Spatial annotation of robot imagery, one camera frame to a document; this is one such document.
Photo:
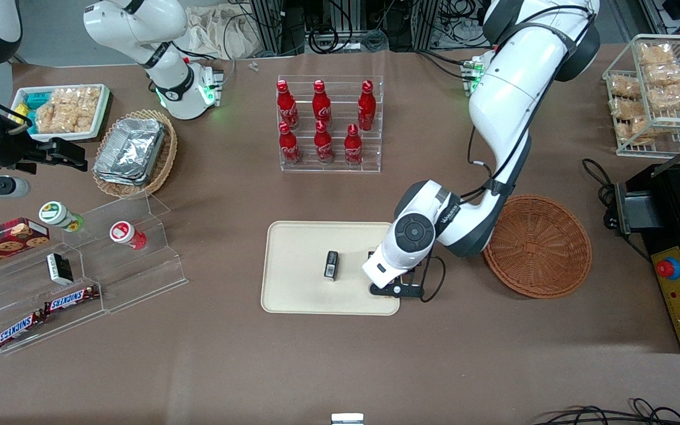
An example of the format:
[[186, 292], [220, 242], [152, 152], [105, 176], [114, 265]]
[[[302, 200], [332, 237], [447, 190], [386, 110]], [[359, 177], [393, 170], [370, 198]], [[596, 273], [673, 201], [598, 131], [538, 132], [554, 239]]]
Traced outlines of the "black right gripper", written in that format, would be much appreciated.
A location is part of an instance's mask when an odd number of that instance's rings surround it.
[[86, 151], [62, 138], [50, 138], [48, 143], [30, 137], [27, 125], [0, 121], [0, 169], [16, 169], [35, 174], [38, 164], [68, 166], [87, 172]]

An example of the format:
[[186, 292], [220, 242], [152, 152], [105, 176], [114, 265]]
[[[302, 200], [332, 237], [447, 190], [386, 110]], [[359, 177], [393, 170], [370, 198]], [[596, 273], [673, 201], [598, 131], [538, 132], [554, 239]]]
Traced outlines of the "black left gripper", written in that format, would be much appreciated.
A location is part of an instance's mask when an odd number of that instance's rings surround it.
[[[376, 252], [370, 251], [368, 253], [368, 260], [375, 261], [375, 256]], [[369, 291], [370, 294], [375, 296], [394, 298], [423, 298], [424, 295], [423, 285], [416, 280], [416, 268], [396, 277], [393, 282], [389, 282], [384, 288], [379, 288], [375, 283], [371, 283]]]

